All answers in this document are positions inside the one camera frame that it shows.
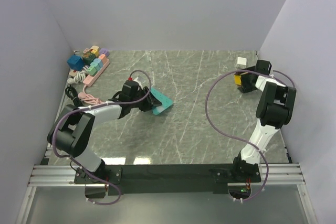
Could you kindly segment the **yellow cube socket adapter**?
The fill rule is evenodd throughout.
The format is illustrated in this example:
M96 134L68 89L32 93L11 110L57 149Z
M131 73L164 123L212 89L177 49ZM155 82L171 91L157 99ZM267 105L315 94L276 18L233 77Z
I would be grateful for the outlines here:
M235 82L235 85L241 86L241 75L234 74L234 82Z

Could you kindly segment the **teal power strip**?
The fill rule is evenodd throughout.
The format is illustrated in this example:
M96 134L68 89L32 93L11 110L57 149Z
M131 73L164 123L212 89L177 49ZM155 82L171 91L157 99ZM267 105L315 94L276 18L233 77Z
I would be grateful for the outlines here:
M168 98L166 95L161 93L159 90L156 88L152 87L151 88L151 94L161 102L161 105L156 106L152 109L152 112L154 115L159 115L166 109L170 108L173 105L173 101Z

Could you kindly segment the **white plug adapter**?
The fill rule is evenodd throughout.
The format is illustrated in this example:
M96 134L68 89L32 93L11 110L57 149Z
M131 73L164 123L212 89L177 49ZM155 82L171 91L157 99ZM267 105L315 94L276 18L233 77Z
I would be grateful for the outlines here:
M237 57L236 59L236 68L245 69L247 67L247 59L244 57Z

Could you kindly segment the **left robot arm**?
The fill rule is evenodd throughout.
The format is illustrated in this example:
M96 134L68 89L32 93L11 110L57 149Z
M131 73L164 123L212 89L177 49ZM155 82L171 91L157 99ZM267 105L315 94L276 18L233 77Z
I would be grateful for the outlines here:
M97 124L125 117L133 108L160 114L172 105L172 100L155 88L141 87L126 81L122 90L97 108L66 105L51 128L47 140L65 152L87 171L91 182L99 183L105 176L105 162L88 146L91 131Z

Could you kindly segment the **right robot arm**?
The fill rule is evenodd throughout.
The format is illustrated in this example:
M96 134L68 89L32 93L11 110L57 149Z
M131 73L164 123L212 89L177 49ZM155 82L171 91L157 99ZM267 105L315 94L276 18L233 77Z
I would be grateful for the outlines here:
M256 110L257 124L249 139L262 152L265 151L271 138L287 125L293 113L297 90L286 86L270 76L271 63L258 60L257 63L244 72L234 74L235 83L241 93L261 91L261 97ZM258 164L261 154L250 144L234 158L230 175L235 181L257 181Z

